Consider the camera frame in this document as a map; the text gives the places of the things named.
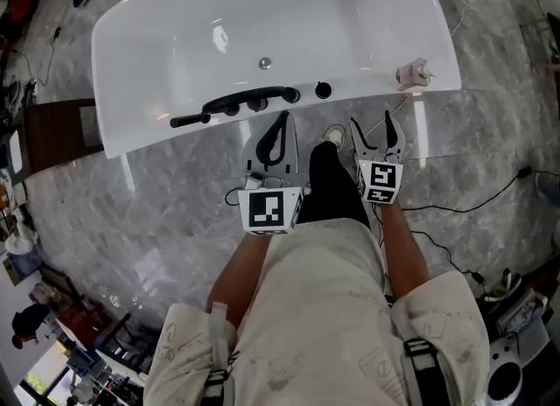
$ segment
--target black pants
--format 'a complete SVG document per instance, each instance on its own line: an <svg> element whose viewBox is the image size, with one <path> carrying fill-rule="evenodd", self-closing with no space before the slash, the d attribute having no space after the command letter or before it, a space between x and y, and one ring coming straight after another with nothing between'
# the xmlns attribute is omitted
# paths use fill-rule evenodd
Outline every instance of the black pants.
<svg viewBox="0 0 560 406"><path fill-rule="evenodd" d="M340 164L336 145L323 142L311 153L311 194L304 198L297 224L350 218L369 228L368 215L356 184Z"/></svg>

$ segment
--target white shirt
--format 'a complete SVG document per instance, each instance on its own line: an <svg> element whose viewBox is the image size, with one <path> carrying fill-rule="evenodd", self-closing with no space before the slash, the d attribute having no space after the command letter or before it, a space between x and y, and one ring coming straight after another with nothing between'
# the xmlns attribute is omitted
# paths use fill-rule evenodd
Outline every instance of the white shirt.
<svg viewBox="0 0 560 406"><path fill-rule="evenodd" d="M275 236L254 303L239 331L228 325L234 404L408 404L397 336L383 296L382 254L355 220L325 220ZM406 303L418 336L446 358L461 404L487 378L486 328L463 275L449 272ZM146 405L195 405L210 371L209 315L171 307L144 391Z"/></svg>

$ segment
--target person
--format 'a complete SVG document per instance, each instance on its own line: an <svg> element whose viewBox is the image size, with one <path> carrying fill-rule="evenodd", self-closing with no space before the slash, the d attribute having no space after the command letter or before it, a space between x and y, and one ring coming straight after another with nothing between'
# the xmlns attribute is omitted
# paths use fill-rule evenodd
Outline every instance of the person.
<svg viewBox="0 0 560 406"><path fill-rule="evenodd" d="M24 342L33 340L37 342L37 330L49 315L51 310L43 304L33 304L22 312L17 312L11 321L14 335L11 338L12 345L21 350Z"/></svg>
<svg viewBox="0 0 560 406"><path fill-rule="evenodd" d="M214 333L222 305L228 367L221 378L233 380L234 404L410 404L403 338L383 295L385 271L393 309L404 308L417 336L445 361L452 404L472 404L483 393L488 337L465 278L452 271L429 279L398 202L380 205L383 262L356 185L339 161L344 137L342 127L332 127L313 150L311 194L293 233L246 235L206 312L171 307L145 404L200 404L202 392L215 389L209 376L223 359Z"/></svg>

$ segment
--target marker cube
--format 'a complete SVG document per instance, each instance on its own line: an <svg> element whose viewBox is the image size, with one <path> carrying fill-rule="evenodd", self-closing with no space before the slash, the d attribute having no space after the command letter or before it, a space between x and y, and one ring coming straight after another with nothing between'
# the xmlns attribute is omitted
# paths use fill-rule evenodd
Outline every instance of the marker cube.
<svg viewBox="0 0 560 406"><path fill-rule="evenodd" d="M389 162L358 161L358 191L366 202L392 204L401 188L403 166Z"/></svg>
<svg viewBox="0 0 560 406"><path fill-rule="evenodd" d="M243 229L253 235L293 231L304 201L301 187L259 188L238 192Z"/></svg>

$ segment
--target marble floor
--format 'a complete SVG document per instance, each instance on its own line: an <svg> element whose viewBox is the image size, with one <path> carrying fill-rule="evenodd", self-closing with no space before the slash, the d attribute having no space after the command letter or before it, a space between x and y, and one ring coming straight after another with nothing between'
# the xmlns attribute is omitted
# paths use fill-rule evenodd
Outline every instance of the marble floor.
<svg viewBox="0 0 560 406"><path fill-rule="evenodd" d="M63 27L39 102L93 96L91 31L117 1L91 0L84 9L66 10L70 0L41 0L21 48L43 78L48 40ZM452 31L466 0L439 1ZM400 196L405 206L468 208L524 165L560 172L552 76L530 65L518 27L540 16L536 0L470 0L453 35L464 88L411 96L396 114L409 140ZM28 77L22 59L11 71ZM371 126L401 100L391 95L327 102L297 112L303 171L329 125L355 116ZM258 121L248 126L253 130ZM98 154L29 178L29 207L46 260L115 313L130 311L153 325L173 302L203 305L242 236L237 209L223 200L240 184L242 146L239 123L228 124L125 159ZM350 143L343 161L351 165ZM458 266L490 281L506 267L525 272L545 262L559 215L535 196L533 179L525 178L473 213L427 210L407 217L412 229L447 246ZM450 268L442 249L416 238L432 274Z"/></svg>

